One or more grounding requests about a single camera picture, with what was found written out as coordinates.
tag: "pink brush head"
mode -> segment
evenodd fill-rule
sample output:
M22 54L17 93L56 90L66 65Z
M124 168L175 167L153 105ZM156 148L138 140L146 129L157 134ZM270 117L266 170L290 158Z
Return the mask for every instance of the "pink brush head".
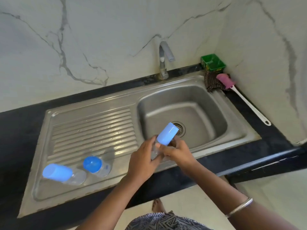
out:
M228 75L226 73L220 73L219 75L217 75L216 77L218 80L220 80L220 82L223 83L223 85L225 86L226 89L229 89L230 87L232 87L233 85L235 85L236 83L234 81L232 81Z

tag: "drain strainer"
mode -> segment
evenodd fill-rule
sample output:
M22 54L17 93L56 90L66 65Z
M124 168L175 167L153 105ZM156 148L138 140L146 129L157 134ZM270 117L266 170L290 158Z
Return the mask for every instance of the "drain strainer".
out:
M172 124L174 124L179 129L176 135L179 137L183 137L185 134L185 126L181 122L178 122L178 121L173 121Z

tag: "long white plastic handle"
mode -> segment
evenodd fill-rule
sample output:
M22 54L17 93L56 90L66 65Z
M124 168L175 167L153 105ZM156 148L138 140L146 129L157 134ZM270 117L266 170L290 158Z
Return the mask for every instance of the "long white plastic handle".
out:
M266 124L267 126L271 126L272 123L259 111L257 110L256 107L254 107L238 90L237 88L233 85L232 87L230 87L233 91L235 91L240 98L242 98L242 100L253 110L253 112L255 112L255 114L259 117L259 119L261 119L264 124Z

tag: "bottle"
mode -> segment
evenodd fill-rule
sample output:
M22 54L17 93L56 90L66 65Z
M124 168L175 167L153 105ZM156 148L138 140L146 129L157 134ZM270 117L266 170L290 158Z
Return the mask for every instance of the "bottle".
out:
M64 165L49 164L43 170L43 177L69 185L81 185L86 180L86 172Z
M171 142L171 140L174 138L174 136L177 134L178 131L179 131L178 127L176 127L174 124L172 123L167 124L167 126L161 131L161 133L158 135L158 137L156 138L153 144L153 148L151 151L152 160L155 159L157 155L159 154L159 150L156 147L156 143L160 143L160 144L167 146Z
M100 178L107 176L111 171L110 164L95 156L85 158L83 168Z

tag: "light blue cap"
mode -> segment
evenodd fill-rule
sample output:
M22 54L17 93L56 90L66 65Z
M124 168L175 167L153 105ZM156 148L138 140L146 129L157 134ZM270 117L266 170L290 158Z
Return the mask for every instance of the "light blue cap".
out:
M168 145L171 140L174 138L179 129L172 123L167 124L167 126L161 131L157 137L157 141L160 144Z
M58 182L66 182L72 176L72 169L58 164L47 165L43 170L43 177Z
M102 160L95 156L89 156L83 161L83 168L91 173L96 173L102 167Z

